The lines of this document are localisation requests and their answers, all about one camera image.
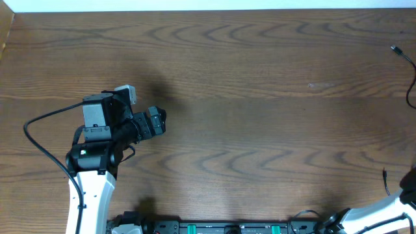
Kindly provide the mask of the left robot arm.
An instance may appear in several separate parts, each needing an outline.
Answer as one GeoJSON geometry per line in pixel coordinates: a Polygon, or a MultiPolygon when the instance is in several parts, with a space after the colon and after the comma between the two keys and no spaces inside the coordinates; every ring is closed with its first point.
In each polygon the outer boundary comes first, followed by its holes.
{"type": "Polygon", "coordinates": [[[118,165],[131,144],[162,135],[166,112],[132,111],[129,89],[103,91],[83,99],[84,142],[74,140],[66,155],[70,173],[67,233],[104,233],[118,165]]]}

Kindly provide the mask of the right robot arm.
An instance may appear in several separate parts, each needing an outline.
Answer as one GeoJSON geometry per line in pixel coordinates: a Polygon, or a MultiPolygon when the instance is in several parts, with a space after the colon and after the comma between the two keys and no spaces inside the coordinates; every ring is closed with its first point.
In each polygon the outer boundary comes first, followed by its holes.
{"type": "Polygon", "coordinates": [[[400,189],[361,208],[347,208],[323,222],[318,230],[329,234],[392,233],[409,228],[415,233],[415,168],[400,181],[400,189]]]}

